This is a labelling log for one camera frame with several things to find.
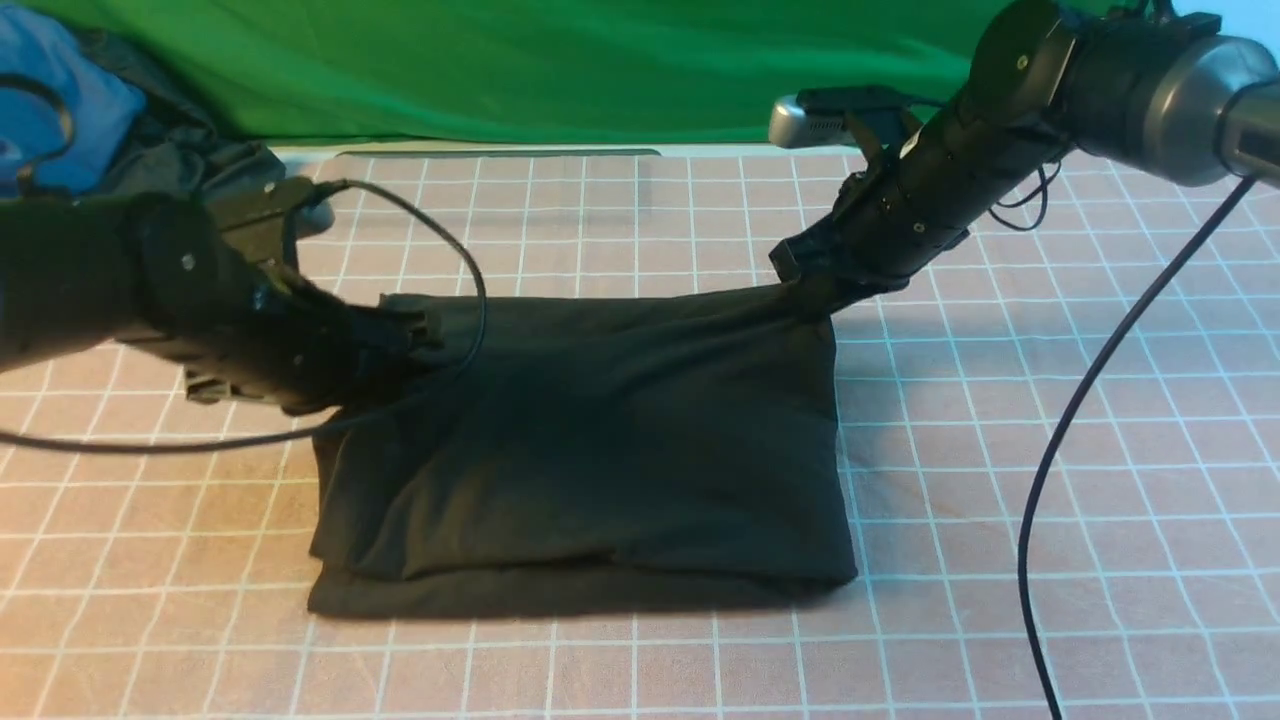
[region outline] folded black shirt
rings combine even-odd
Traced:
[[[434,307],[465,351],[476,301]],[[461,377],[315,441],[342,618],[780,607],[856,577],[836,466],[831,319],[782,286],[489,301]],[[335,419],[365,410],[349,406]]]

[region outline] green backdrop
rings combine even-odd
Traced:
[[[250,136],[657,143],[763,141],[803,87],[945,97],[1006,0],[26,4],[133,40]]]

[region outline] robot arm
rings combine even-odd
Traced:
[[[1231,173],[1280,186],[1280,69],[1265,46],[1220,29],[1203,13],[1098,18],[1014,0],[979,41],[969,81],[927,123],[908,111],[920,101],[883,87],[780,100],[774,145],[854,142],[868,168],[826,218],[773,250],[778,277],[835,283],[837,307],[901,290],[1078,149],[1185,187]]]
[[[303,415],[426,372],[430,316],[348,305],[297,269],[306,178],[212,205],[166,195],[0,204],[0,372],[116,340]],[[188,392],[198,388],[188,388]]]
[[[827,284],[831,310],[901,290],[1076,149],[1184,186],[1230,173],[1280,183],[1280,69],[1220,24],[1014,0],[969,82],[927,123],[887,88],[786,99],[776,145],[854,141],[868,169],[778,243],[780,279]],[[438,325],[348,305],[298,272],[291,223],[324,195],[293,178],[210,206],[161,195],[0,202],[0,372],[114,338],[291,415],[394,397],[439,369],[416,352],[439,343]]]

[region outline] cable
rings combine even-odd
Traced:
[[[1044,168],[1041,167],[1038,170],[1036,170],[1036,174],[1038,174],[1039,179],[1041,179],[1039,184],[1036,186],[1036,190],[1030,191],[1029,193],[1027,193],[1025,197],[1023,197],[1021,200],[1019,200],[1016,202],[996,202],[997,206],[1004,208],[1006,210],[1016,210],[1018,208],[1021,208],[1023,205],[1027,205],[1032,200],[1039,197],[1041,209],[1039,209],[1039,213],[1036,214],[1036,220],[1032,222],[1032,224],[1029,224],[1029,225],[1016,225],[1012,222],[1006,220],[1006,219],[1001,218],[1000,215],[997,215],[995,208],[987,210],[987,214],[991,215],[992,219],[995,219],[997,223],[1005,225],[1006,228],[1009,228],[1011,231],[1015,231],[1015,232],[1033,232],[1036,228],[1041,227],[1041,224],[1044,223],[1044,218],[1048,215],[1048,186],[1053,184],[1053,181],[1057,179],[1057,176],[1061,172],[1062,172],[1062,163],[1061,161],[1057,163],[1056,168],[1053,168],[1052,174],[1046,174],[1044,173]]]
[[[476,355],[480,354],[480,347],[484,345],[485,328],[489,316],[489,295],[485,290],[484,274],[480,272],[480,265],[476,263],[471,251],[462,245],[462,242],[453,236],[444,225],[438,223],[430,215],[419,210],[412,202],[404,200],[403,197],[396,195],[394,192],[379,187],[372,183],[364,181],[334,181],[328,183],[320,183],[316,186],[320,190],[320,200],[326,200],[344,192],[347,190],[362,190],[370,192],[387,200],[388,202],[396,205],[397,208],[404,210],[413,217],[417,222],[431,228],[435,234],[440,236],[440,240],[447,242],[449,247],[457,252],[462,261],[466,264],[467,270],[471,273],[471,278],[475,282],[476,288],[476,301],[479,302],[477,319],[476,319],[476,332],[471,340],[471,346],[467,348],[467,354],[454,365],[454,378],[465,373],[472,363],[475,363]],[[10,433],[0,430],[0,445],[10,445],[14,447],[22,447],[27,450],[42,450],[46,452],[79,452],[84,455],[202,455],[206,452],[220,452],[228,450],[243,450],[247,447],[261,447],[266,445],[278,445],[282,442],[294,441],[294,439],[307,439],[323,434],[339,433],[349,430],[357,425],[365,423],[379,420],[383,418],[392,416],[401,410],[411,407],[424,400],[430,397],[430,393],[422,392],[417,395],[410,395],[402,400],[398,400],[378,410],[369,413],[361,413],[352,418],[344,418],[342,420],[332,420],[328,423],[321,423],[319,425],[312,425],[310,428],[302,428],[297,430],[288,430],[283,433],[262,434],[246,438],[223,439],[212,442],[195,442],[195,443],[169,443],[169,445],[140,445],[140,443],[110,443],[110,442],[74,442],[74,441],[60,441],[52,438],[32,437],[22,433]]]
[[[1062,445],[1062,438],[1066,437],[1066,430],[1071,425],[1071,420],[1075,419],[1075,414],[1080,410],[1084,404],[1085,396],[1093,387],[1093,383],[1102,374],[1102,369],[1106,366],[1107,361],[1120,347],[1120,342],[1124,341],[1129,331],[1138,323],[1142,314],[1147,311],[1147,307],[1156,300],[1156,297],[1165,290],[1165,287],[1174,279],[1174,275],[1187,265],[1187,261],[1192,259],[1193,255],[1204,245],[1204,242],[1212,236],[1217,228],[1222,224],[1222,220],[1235,210],[1235,206],[1240,204],[1240,200],[1253,190],[1257,184],[1256,178],[1245,178],[1240,181],[1240,184],[1235,187],[1226,196],[1226,200],[1213,210],[1204,225],[1187,242],[1187,245],[1178,252],[1178,255],[1169,263],[1169,265],[1160,273],[1160,275],[1151,283],[1151,286],[1142,293],[1142,297],[1133,304],[1133,307],[1125,314],[1120,324],[1116,325],[1115,332],[1107,338],[1107,342],[1098,351],[1098,356],[1089,365],[1089,369],[1080,378],[1080,384],[1075,388],[1075,393],[1071,395],[1071,400],[1066,404],[1066,409],[1062,411],[1062,418],[1059,420],[1057,427],[1053,428],[1053,434],[1050,437],[1048,446],[1044,448],[1044,456],[1041,460],[1039,468],[1036,470],[1036,478],[1032,480],[1030,492],[1027,496],[1027,510],[1023,512],[1023,527],[1018,536],[1018,594],[1021,600],[1023,606],[1023,623],[1027,625],[1027,642],[1032,646],[1032,656],[1036,660],[1036,673],[1039,675],[1041,688],[1044,691],[1044,701],[1048,703],[1050,715],[1053,720],[1062,720],[1062,710],[1057,702],[1057,693],[1053,689],[1053,679],[1048,674],[1048,666],[1044,664],[1044,651],[1041,647],[1039,633],[1036,629],[1036,614],[1032,610],[1032,594],[1030,594],[1030,578],[1028,574],[1028,556],[1030,555],[1032,543],[1032,521],[1036,519],[1036,509],[1039,505],[1041,493],[1044,491],[1044,482],[1048,478],[1050,468],[1053,465],[1053,459],[1057,455],[1059,447]]]
[[[40,81],[15,73],[0,73],[0,90],[18,90],[41,99],[58,114],[58,124],[63,131],[61,146],[47,152],[41,152],[18,168],[18,193],[22,197],[27,197],[35,195],[37,191],[36,170],[40,169],[40,165],[61,158],[76,145],[76,119],[67,108],[67,102],[58,95],[58,91]]]

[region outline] cutting mat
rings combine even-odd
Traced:
[[[310,170],[416,199],[465,236],[494,295],[631,297],[773,282],[768,250],[858,163],[340,156]],[[983,220],[910,290],[841,313],[864,577],[803,612],[315,620],[305,445],[5,454],[0,716],[1039,717],[1014,582],[1033,469],[1087,361],[1226,191],[1073,158],[1037,233]],[[1073,720],[1280,717],[1277,249],[1280,197],[1256,191],[1069,436],[1032,568]],[[340,197],[302,263],[352,301],[471,292],[443,243],[370,196]],[[165,441],[287,427],[271,409],[187,405],[178,387],[172,368],[102,347],[0,377],[0,423]]]

